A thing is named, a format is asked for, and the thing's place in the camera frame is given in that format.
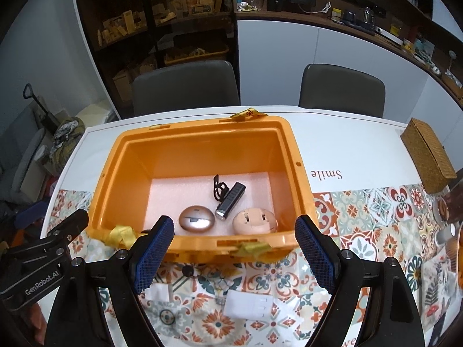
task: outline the box handle slot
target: box handle slot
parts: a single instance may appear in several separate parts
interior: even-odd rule
[[[259,239],[245,239],[245,240],[217,240],[218,247],[236,247],[244,242],[258,242]]]

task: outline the gray chair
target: gray chair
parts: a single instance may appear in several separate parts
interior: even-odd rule
[[[299,106],[383,117],[386,90],[378,78],[329,64],[304,69]]]
[[[240,105],[227,61],[196,61],[156,69],[132,83],[135,116],[189,108]]]
[[[44,136],[45,129],[37,126],[30,105],[0,135],[0,201],[33,202],[20,188]]]

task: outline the white table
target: white table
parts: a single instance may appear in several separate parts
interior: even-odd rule
[[[313,193],[421,182],[400,139],[405,124],[341,112],[305,110],[294,106],[255,108],[289,121]],[[247,107],[241,106],[174,111],[88,128],[59,178],[44,226],[48,223],[59,189],[96,189],[110,149],[122,132],[155,124],[229,117],[245,109]],[[327,177],[324,176],[325,171],[335,171],[337,175]],[[42,237],[46,234],[45,228],[42,230]],[[40,302],[47,319],[55,293],[56,291]],[[351,328],[346,341],[357,336],[359,325]]]

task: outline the beige earbuds case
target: beige earbuds case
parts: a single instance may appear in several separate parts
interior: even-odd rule
[[[275,215],[264,208],[247,208],[233,218],[233,229],[237,235],[270,234],[276,232],[277,227]]]

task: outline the blue gripper pad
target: blue gripper pad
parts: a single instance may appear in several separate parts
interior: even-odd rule
[[[148,235],[137,239],[131,259],[131,279],[137,295],[153,283],[154,276],[174,238],[174,222],[163,215]]]
[[[333,241],[331,243],[334,244],[336,249],[333,249],[329,244],[328,247],[325,246],[330,241],[322,241],[326,236],[321,234],[307,215],[297,218],[295,236],[318,285],[326,288],[328,293],[332,295],[339,273],[339,258],[336,256],[336,249],[339,250],[338,247]]]

